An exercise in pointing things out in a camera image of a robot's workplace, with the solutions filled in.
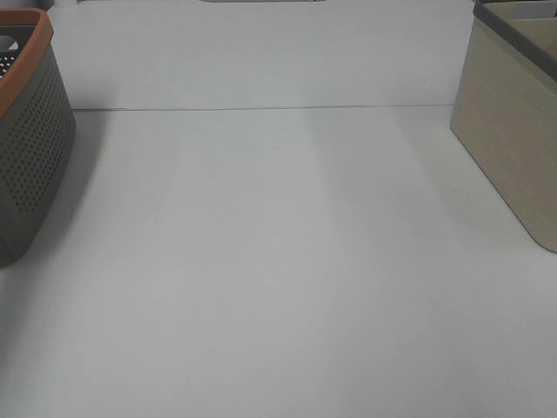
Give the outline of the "beige basket grey rim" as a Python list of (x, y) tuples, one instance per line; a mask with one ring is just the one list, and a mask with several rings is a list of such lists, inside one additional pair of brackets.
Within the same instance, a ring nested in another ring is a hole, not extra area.
[(478, 1), (450, 128), (532, 240), (556, 250), (556, 3)]

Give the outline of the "grey perforated basket orange rim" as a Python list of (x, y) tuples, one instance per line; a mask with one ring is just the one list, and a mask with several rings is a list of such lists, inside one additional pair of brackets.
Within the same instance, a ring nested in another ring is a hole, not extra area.
[(1, 34), (1, 265), (30, 249), (57, 196), (76, 121), (44, 10), (3, 8)]

